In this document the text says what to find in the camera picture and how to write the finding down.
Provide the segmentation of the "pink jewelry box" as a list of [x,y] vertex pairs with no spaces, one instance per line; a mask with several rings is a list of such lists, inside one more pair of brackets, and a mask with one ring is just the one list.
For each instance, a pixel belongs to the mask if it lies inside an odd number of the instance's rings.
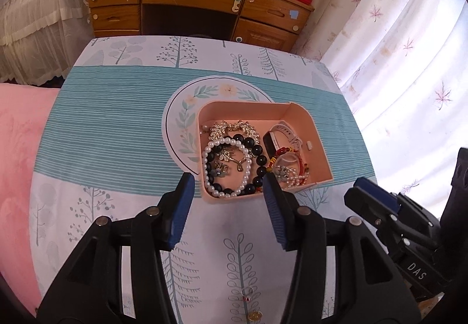
[[[235,123],[239,120],[251,124],[260,136],[260,144],[252,138],[231,133],[209,141],[209,129],[216,122]],[[268,157],[263,135],[278,121],[284,120],[301,138],[302,150],[282,147],[274,157]],[[273,173],[288,192],[332,181],[329,165],[320,135],[312,115],[301,105],[289,103],[214,101],[202,106],[197,114],[201,130],[198,135],[199,176],[202,198],[210,203],[227,203],[260,197],[263,177]],[[209,174],[211,162],[229,166],[226,177]]]

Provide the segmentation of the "gold rhinestone leaf hair comb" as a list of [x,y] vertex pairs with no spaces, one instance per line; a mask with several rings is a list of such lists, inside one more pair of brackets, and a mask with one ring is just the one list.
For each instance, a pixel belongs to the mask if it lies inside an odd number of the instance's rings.
[[235,123],[228,123],[227,121],[216,122],[209,129],[209,141],[215,141],[225,136],[229,136],[231,133],[241,134],[244,138],[252,138],[255,145],[260,144],[260,136],[255,127],[249,122],[239,120]]

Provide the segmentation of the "blue flower brooch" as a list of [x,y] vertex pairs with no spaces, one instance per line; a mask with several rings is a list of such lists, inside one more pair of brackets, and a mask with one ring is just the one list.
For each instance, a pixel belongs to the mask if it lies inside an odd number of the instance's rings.
[[230,174],[229,166],[222,162],[211,162],[209,174],[213,177],[226,177]]

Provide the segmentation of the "tree patterned bed sheet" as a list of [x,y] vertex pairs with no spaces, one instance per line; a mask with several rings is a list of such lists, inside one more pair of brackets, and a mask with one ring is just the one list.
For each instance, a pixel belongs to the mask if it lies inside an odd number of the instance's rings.
[[[48,116],[32,176],[32,262],[46,293],[99,216],[131,218],[197,171],[197,113],[214,100],[302,105],[321,137],[332,181],[297,194],[326,218],[351,212],[343,195],[373,177],[366,145],[326,66],[296,54],[181,36],[94,39]],[[277,243],[265,202],[195,196],[182,241],[164,253],[179,323],[278,323],[295,256]],[[245,303],[243,287],[254,288]]]

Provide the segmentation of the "small gold charm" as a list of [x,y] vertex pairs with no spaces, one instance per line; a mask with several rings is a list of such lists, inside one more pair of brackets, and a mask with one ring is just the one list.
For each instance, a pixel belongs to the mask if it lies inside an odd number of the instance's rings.
[[261,311],[250,311],[247,313],[247,321],[249,323],[258,323],[263,318],[263,313]]

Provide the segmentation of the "pink blanket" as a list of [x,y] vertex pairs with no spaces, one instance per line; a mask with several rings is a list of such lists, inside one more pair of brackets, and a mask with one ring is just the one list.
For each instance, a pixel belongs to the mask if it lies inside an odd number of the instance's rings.
[[30,314],[41,301],[29,242],[30,189],[58,93],[57,88],[1,84],[1,275]]

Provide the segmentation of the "wooden desk with drawers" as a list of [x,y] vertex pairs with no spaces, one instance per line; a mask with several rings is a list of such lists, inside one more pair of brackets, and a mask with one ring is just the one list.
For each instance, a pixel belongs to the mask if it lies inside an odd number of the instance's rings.
[[94,35],[180,35],[290,51],[313,8],[298,0],[87,0]]

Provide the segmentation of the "white lace covered furniture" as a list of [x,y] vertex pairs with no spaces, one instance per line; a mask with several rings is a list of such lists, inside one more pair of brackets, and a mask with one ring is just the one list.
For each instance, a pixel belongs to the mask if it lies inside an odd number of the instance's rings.
[[92,37],[86,0],[1,0],[1,81],[65,78]]

